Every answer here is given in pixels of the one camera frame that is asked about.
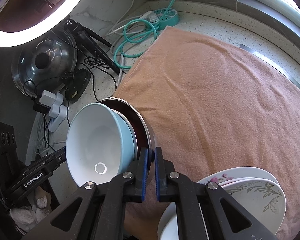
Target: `white plate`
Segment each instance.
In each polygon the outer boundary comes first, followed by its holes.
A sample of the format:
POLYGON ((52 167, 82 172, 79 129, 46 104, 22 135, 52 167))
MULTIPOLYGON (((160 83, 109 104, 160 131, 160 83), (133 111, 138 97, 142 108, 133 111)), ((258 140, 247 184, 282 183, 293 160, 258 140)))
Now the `white plate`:
MULTIPOLYGON (((286 211, 286 198, 280 186, 268 179, 245 179, 223 186, 232 197, 274 235, 286 211)), ((164 227, 160 240, 178 240, 177 215, 164 227)))
POLYGON ((221 183, 219 183, 219 185, 221 187, 223 187, 224 185, 227 185, 227 184, 230 184, 230 183, 233 183, 233 182, 236 182, 236 181, 244 180, 244 179, 259 179, 259 178, 245 177, 245 178, 231 179, 231 180, 227 180, 227 181, 221 182, 221 183))
MULTIPOLYGON (((219 171, 215 174, 212 174, 204 179, 198 181, 198 183, 206 184, 207 182, 214 181, 217 183, 222 183, 227 180, 231 179, 239 179, 245 177, 254 177, 254 178, 261 178, 261 179, 269 179, 276 184, 279 185, 277 179, 268 171, 265 171, 260 168, 256 167, 236 167, 231 168, 224 171, 219 171)), ((170 205, 166 208, 164 213, 162 214, 159 224, 158 224, 158 239, 160 239, 160 235, 162 230, 164 229, 165 225, 169 222, 169 220, 173 217, 176 213, 176 205, 174 202, 170 203, 170 205)))

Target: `gray leaf pattern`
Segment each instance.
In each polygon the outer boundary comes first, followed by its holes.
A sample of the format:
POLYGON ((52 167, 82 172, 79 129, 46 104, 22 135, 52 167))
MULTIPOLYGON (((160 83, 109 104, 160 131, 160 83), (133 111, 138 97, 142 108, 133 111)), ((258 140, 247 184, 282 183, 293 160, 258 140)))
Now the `gray leaf pattern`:
POLYGON ((271 210, 273 213, 278 214, 279 209, 277 208, 276 204, 278 203, 279 198, 283 197, 281 190, 278 190, 278 192, 273 190, 272 187, 274 186, 274 184, 272 184, 270 182, 266 182, 264 184, 264 186, 256 185, 256 184, 260 184, 260 183, 262 183, 262 182, 256 181, 256 182, 242 184, 238 187, 227 189, 226 192, 228 192, 230 195, 232 195, 235 192, 247 190, 247 193, 249 193, 251 191, 261 192, 261 193, 263 193, 263 198, 273 196, 273 198, 270 200, 270 202, 264 207, 262 212, 271 210))

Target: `blue gripper pad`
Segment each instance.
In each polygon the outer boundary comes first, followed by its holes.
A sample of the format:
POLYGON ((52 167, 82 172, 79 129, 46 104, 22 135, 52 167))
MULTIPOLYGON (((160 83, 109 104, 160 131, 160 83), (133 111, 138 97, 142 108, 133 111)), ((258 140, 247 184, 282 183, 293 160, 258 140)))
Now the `blue gripper pad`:
POLYGON ((154 151, 154 171, 155 171, 155 192, 157 194, 157 200, 160 200, 160 183, 159 183, 159 166, 157 151, 154 151))
POLYGON ((148 171, 148 154, 145 154, 145 165, 143 165, 143 176, 142 176, 142 193, 141 193, 141 200, 144 201, 146 197, 146 178, 147 178, 147 171, 148 171))

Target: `light blue bowl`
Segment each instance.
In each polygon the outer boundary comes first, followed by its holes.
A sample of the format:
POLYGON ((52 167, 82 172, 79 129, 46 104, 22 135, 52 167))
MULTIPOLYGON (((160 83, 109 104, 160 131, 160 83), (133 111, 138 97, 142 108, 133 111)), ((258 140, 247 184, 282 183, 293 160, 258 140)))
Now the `light blue bowl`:
POLYGON ((92 103, 71 122, 66 157, 69 171, 81 187, 88 181, 109 182, 127 171, 134 158, 134 143, 126 122, 109 107, 92 103))
POLYGON ((120 131, 121 131, 121 136, 122 136, 122 138, 121 138, 122 155, 121 155, 121 160, 120 160, 119 172, 117 173, 117 174, 120 174, 122 172, 128 171, 129 164, 133 161, 134 143, 133 143, 133 137, 132 137, 130 128, 127 125, 127 123, 125 122, 125 120, 123 120, 121 116, 119 116, 117 113, 115 113, 111 109, 110 109, 110 111, 117 118, 117 121, 118 121, 118 124, 120 127, 120 131))

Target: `cloth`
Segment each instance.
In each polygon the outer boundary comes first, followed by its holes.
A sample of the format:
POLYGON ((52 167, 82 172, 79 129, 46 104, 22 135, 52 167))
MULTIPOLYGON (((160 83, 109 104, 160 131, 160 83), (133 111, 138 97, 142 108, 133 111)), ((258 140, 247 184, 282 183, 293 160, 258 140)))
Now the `cloth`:
POLYGON ((23 206, 9 210, 10 217, 15 221, 17 229, 23 235, 34 228, 51 212, 51 195, 41 187, 35 189, 34 200, 38 207, 35 205, 32 207, 23 206))
MULTIPOLYGON (((167 27, 114 94, 135 106, 156 134, 163 157, 198 181, 238 166, 271 172, 287 199, 277 233, 300 230, 300 90, 239 47, 167 27)), ((128 203, 126 230, 156 239, 168 203, 156 201, 155 179, 144 203, 128 203)))

